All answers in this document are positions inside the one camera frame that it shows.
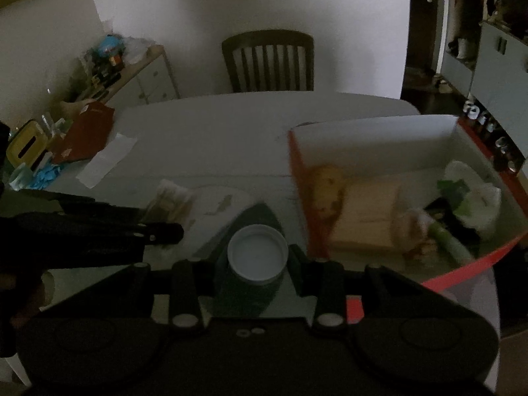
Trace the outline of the cotton swab packet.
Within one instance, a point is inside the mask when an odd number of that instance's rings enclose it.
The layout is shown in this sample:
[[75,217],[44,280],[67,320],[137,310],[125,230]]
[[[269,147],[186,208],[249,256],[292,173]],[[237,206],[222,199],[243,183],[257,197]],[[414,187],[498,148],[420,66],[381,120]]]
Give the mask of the cotton swab packet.
[[194,198],[192,189],[162,180],[157,185],[155,197],[148,203],[141,223],[178,223],[185,226]]

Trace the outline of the white round jar lid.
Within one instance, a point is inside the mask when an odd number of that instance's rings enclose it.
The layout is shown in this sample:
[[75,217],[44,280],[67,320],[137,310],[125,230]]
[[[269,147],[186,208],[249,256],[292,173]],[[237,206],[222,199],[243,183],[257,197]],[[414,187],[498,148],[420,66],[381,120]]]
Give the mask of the white round jar lid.
[[242,281],[265,285],[278,279],[288,260],[288,244],[278,230],[252,224],[237,231],[227,245],[231,270]]

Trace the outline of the beige sponge block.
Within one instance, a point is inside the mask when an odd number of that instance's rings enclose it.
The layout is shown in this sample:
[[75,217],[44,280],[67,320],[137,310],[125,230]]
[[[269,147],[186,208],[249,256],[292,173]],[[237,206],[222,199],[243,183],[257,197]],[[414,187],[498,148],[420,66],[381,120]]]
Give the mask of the beige sponge block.
[[392,223],[400,183],[368,180],[349,183],[341,213],[328,237],[331,249],[395,250]]

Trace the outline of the white green tube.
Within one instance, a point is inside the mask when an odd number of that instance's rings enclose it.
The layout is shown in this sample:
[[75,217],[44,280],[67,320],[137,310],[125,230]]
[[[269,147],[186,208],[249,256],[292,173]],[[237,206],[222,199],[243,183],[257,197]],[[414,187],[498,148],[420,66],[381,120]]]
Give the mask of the white green tube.
[[449,253],[459,266],[466,266],[475,261],[472,253],[440,223],[430,224],[429,235]]

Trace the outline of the plastic bag with box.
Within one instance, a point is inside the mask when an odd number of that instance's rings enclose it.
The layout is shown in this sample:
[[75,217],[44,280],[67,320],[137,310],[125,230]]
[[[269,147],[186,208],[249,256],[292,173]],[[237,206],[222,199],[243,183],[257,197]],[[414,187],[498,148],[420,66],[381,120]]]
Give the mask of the plastic bag with box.
[[445,225],[457,221],[483,241],[493,237],[502,204],[501,189],[458,160],[447,164],[437,189],[440,196],[425,208],[431,216]]

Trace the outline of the blue glove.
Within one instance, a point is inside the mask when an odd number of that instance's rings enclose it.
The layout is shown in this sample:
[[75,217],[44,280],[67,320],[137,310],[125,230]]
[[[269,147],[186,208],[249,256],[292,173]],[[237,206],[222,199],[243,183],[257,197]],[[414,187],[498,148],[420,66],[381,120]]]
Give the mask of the blue glove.
[[46,164],[34,175],[32,182],[29,184],[30,189],[46,189],[62,172],[62,165]]

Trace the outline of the yellow tissue box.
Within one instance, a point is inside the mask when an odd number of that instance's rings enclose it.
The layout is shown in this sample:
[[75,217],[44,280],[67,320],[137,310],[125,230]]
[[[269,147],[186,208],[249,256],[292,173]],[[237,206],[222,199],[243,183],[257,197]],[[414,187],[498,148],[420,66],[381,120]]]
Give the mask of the yellow tissue box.
[[48,145],[48,135],[36,120],[26,122],[9,141],[6,157],[14,169],[25,164],[34,171]]

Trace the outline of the white paper towel sheet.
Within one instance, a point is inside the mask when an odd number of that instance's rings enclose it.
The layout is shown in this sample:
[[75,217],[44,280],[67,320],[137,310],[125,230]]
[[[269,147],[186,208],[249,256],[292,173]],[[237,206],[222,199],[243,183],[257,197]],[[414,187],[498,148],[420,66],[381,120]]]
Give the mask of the white paper towel sheet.
[[86,188],[93,189],[132,151],[136,143],[136,138],[117,133],[77,174],[76,179]]

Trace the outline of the dark red cloth bag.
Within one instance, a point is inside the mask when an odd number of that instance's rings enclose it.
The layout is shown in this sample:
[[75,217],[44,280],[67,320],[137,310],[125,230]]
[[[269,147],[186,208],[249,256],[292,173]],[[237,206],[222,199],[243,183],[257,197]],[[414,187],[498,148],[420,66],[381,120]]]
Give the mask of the dark red cloth bag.
[[107,145],[114,116],[112,107],[98,101],[84,106],[59,144],[52,163],[60,165],[92,159]]

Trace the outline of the red cardboard shoe box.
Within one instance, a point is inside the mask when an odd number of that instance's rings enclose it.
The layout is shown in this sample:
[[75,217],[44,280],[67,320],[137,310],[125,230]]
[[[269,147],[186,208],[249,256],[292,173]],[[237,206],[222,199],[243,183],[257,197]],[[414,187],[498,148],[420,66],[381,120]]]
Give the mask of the red cardboard shoe box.
[[423,208],[438,197],[437,182],[452,160],[463,162],[501,190],[496,231],[477,259],[464,266],[443,260],[404,275],[443,291],[487,271],[527,235],[527,195],[510,175],[498,174],[473,134],[451,115],[379,117],[298,126],[288,133],[290,168],[307,228],[307,254],[328,258],[329,229],[312,208],[309,174],[321,165],[340,167],[352,179],[396,179],[400,207]]

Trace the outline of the wooden side cabinet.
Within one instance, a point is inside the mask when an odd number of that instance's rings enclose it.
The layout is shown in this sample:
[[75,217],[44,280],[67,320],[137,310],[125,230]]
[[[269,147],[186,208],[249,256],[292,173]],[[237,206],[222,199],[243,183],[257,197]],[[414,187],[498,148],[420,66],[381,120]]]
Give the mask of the wooden side cabinet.
[[119,75],[112,85],[90,88],[73,103],[62,102],[61,108],[72,112],[74,106],[98,101],[118,111],[180,98],[165,48],[161,45],[149,47],[144,58],[126,65]]

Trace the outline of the blue globe toy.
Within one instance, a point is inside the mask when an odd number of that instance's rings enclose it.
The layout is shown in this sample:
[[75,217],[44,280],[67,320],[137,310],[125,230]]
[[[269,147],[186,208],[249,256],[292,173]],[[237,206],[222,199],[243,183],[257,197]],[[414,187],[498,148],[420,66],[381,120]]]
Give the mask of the blue globe toy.
[[118,66],[122,61],[123,40],[114,35],[107,35],[97,48],[98,55],[107,58],[112,66]]

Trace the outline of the dark wooden chair at wall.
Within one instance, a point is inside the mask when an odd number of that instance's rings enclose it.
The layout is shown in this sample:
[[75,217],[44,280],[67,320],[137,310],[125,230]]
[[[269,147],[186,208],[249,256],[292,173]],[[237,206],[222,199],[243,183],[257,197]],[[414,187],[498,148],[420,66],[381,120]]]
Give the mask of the dark wooden chair at wall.
[[313,91],[314,39],[296,30],[255,30],[222,42],[232,91]]

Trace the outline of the light blue wall cabinet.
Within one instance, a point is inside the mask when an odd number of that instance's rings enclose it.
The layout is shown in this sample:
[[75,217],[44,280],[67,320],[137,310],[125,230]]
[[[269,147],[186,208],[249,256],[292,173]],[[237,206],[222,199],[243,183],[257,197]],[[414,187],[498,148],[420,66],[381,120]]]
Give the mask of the light blue wall cabinet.
[[527,156],[527,0],[445,0],[443,74]]

